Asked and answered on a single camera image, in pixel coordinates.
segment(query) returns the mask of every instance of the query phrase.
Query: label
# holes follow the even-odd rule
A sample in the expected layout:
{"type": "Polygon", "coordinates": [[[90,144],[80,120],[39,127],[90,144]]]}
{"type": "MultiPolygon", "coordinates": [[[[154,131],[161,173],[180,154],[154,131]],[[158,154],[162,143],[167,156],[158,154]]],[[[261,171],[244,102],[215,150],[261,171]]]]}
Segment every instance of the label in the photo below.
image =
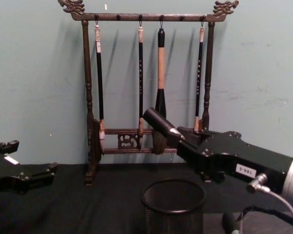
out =
{"type": "Polygon", "coordinates": [[[11,158],[10,156],[4,157],[5,160],[8,160],[9,162],[13,163],[14,165],[18,164],[15,159],[11,158]]]}
{"type": "Polygon", "coordinates": [[[243,166],[243,165],[241,165],[239,163],[236,164],[235,171],[240,173],[240,174],[243,174],[245,176],[251,177],[251,178],[256,177],[256,170],[254,170],[252,168],[249,168],[249,167],[246,167],[246,166],[243,166]]]}
{"type": "Polygon", "coordinates": [[[97,53],[101,53],[101,43],[97,41],[96,45],[97,45],[97,53]]]}

